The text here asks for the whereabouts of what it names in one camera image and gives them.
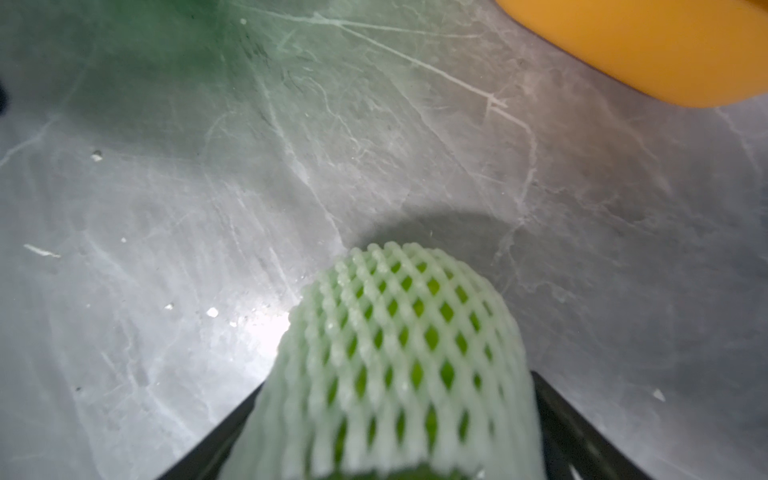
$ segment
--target scratched gray surface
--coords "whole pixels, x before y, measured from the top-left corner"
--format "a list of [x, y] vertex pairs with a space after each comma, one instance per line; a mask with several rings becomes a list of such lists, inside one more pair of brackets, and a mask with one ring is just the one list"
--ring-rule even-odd
[[154, 478], [391, 239], [660, 480], [768, 478], [768, 98], [661, 104], [491, 0], [240, 1], [0, 2], [3, 478]]

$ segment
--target white speck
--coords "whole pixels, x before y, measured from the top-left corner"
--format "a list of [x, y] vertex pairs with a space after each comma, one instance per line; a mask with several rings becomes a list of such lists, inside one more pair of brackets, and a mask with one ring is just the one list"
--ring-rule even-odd
[[53, 253], [47, 250], [43, 250], [42, 248], [37, 248], [36, 246], [30, 245], [29, 243], [25, 243], [24, 248], [29, 250], [30, 252], [38, 254], [40, 257], [61, 258], [61, 255], [59, 255], [58, 253]]

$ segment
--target yellow container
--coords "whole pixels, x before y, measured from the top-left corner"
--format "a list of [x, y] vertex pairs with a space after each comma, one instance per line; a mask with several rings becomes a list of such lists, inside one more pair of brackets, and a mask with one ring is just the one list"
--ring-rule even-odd
[[653, 97], [714, 107], [768, 92], [768, 0], [497, 0], [513, 18]]

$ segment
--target green fruit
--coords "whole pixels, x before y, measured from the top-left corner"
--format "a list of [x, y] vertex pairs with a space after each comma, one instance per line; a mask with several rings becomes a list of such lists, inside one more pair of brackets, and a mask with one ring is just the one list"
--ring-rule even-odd
[[222, 480], [543, 480], [533, 384], [491, 284], [372, 245], [303, 292]]

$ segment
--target table surface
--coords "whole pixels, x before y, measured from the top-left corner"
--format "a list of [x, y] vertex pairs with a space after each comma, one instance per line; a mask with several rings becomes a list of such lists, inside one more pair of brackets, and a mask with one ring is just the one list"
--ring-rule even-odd
[[11, 0], [0, 45], [8, 478], [155, 478], [387, 240], [653, 476], [768, 478], [767, 97], [663, 104], [491, 0]]

